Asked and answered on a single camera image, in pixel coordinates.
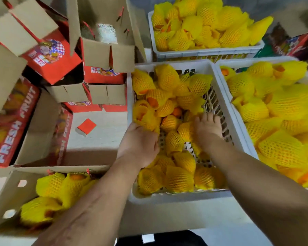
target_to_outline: person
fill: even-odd
[[[224,173],[235,199],[271,243],[308,246],[308,190],[226,143],[219,116],[205,112],[196,117],[194,123],[198,145]],[[33,245],[114,245],[123,209],[139,170],[148,166],[158,152],[157,134],[130,124],[108,172]],[[158,245],[205,243],[193,240],[191,244],[179,241]]]

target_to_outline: table surface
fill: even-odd
[[[97,126],[84,137],[76,133],[75,128],[87,118]],[[82,165],[113,163],[126,128],[127,112],[103,110],[74,114],[66,160]],[[5,178],[0,178],[0,190],[4,181]],[[251,220],[233,197],[158,205],[127,202],[119,237],[244,223],[251,223]],[[0,236],[0,245],[28,246],[34,240]]]

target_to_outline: white plastic crate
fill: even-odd
[[[151,76],[154,74],[154,68],[157,65],[164,64],[167,62],[157,62],[150,64],[136,64],[136,68],[142,71],[148,72]],[[214,64],[209,60],[191,60],[191,61],[172,61],[169,64],[175,69],[180,70],[180,73],[194,72],[195,74],[211,74],[213,76],[211,88],[207,94],[203,97],[206,100],[204,104],[205,111],[213,111],[215,114],[221,116],[223,136],[229,143],[233,143],[239,150],[250,154],[247,143],[242,136],[241,128],[234,116],[234,112],[231,109],[226,92],[222,85],[220,78],[217,75],[217,71]],[[132,122],[132,108],[136,100],[136,95],[132,90],[132,78],[131,74],[127,75],[127,91],[128,91],[128,125]],[[160,147],[164,147],[165,143],[165,132],[160,134]],[[212,165],[212,162],[203,162],[196,158],[192,150],[190,143],[185,143],[185,149],[188,150],[195,157],[198,164]],[[133,203],[168,203],[168,202],[184,202],[194,201],[200,199],[210,199],[217,197],[231,196],[231,193],[227,189],[215,189],[215,190],[194,190],[193,193],[180,193],[172,194],[168,190],[162,189],[158,193],[152,194],[151,196],[143,196],[138,192],[138,186],[135,182],[129,200]]]
[[[154,11],[148,13],[148,22],[152,47],[153,51],[156,53],[157,61],[209,59],[215,63],[220,59],[253,58],[265,46],[265,43],[261,40],[254,46],[241,46],[235,48],[218,47],[212,49],[159,52],[156,48],[154,30],[152,26],[153,13]]]
[[[225,94],[227,97],[226,103],[230,110],[233,111],[234,115],[231,116],[233,120],[233,124],[239,124],[239,127],[241,128],[242,135],[238,135],[239,137],[242,137],[247,144],[247,147],[250,150],[250,155],[258,159],[258,154],[255,150],[255,147],[253,146],[253,143],[251,141],[251,138],[246,130],[245,124],[242,120],[241,115],[239,114],[238,110],[234,107],[233,104],[231,104],[231,101],[233,99],[228,85],[225,81],[225,77],[222,74],[220,67],[221,66],[228,66],[230,68],[233,68],[234,70],[237,70],[239,68],[249,67],[253,65],[256,62],[259,61],[268,61],[271,63],[281,63],[291,60],[297,60],[297,58],[291,57],[291,56],[281,56],[281,57],[269,57],[269,58],[255,58],[255,59],[235,59],[235,60],[219,60],[216,62],[215,67],[218,72],[219,78],[221,80],[222,86],[224,87]],[[298,81],[299,83],[308,84],[308,72],[306,73],[306,76]]]

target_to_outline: round hole in box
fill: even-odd
[[[2,217],[4,219],[8,219],[8,218],[12,218],[15,214],[16,214],[16,210],[11,209],[11,210],[6,211]]]
[[[27,180],[21,179],[18,183],[18,187],[24,187],[26,186],[27,183],[28,183]]]

